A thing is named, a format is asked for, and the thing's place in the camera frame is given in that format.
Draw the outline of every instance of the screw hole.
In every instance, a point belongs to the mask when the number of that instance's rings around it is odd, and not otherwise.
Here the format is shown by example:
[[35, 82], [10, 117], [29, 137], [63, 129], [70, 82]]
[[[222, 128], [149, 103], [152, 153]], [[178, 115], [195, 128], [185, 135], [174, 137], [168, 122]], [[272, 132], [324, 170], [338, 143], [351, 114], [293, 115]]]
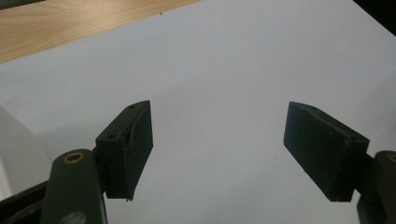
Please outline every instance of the screw hole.
[[67, 155], [64, 158], [64, 162], [73, 164], [73, 163], [81, 161], [82, 159], [84, 159], [84, 154], [82, 154], [81, 152], [74, 152], [74, 153]]
[[116, 138], [117, 136], [115, 135], [115, 134], [111, 134], [111, 135], [109, 135], [108, 137], [107, 137], [107, 139], [114, 139], [114, 138]]

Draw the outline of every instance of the wood grain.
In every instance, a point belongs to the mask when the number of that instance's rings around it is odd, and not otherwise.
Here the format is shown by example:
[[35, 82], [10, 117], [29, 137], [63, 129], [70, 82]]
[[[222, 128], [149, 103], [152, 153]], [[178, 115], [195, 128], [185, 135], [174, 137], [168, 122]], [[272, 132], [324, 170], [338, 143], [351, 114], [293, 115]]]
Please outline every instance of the wood grain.
[[0, 63], [199, 0], [48, 0], [0, 10]]

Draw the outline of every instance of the wooden table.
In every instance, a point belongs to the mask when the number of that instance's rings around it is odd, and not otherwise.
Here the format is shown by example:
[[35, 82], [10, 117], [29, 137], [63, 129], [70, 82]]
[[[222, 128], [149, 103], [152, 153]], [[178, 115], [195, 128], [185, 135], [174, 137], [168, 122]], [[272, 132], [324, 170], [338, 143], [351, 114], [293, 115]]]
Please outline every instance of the wooden table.
[[0, 63], [199, 0], [48, 0], [0, 10]]

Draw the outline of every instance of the white surface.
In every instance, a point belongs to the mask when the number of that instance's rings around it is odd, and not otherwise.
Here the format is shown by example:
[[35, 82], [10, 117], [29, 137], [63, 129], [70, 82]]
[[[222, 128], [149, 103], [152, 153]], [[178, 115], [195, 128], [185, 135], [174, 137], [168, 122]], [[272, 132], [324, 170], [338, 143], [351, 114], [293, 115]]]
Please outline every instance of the white surface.
[[0, 200], [48, 179], [50, 158], [40, 139], [0, 106]]
[[396, 38], [352, 1], [203, 1], [0, 66], [52, 159], [150, 99], [154, 149], [109, 223], [358, 223], [283, 147], [289, 101], [394, 150]]

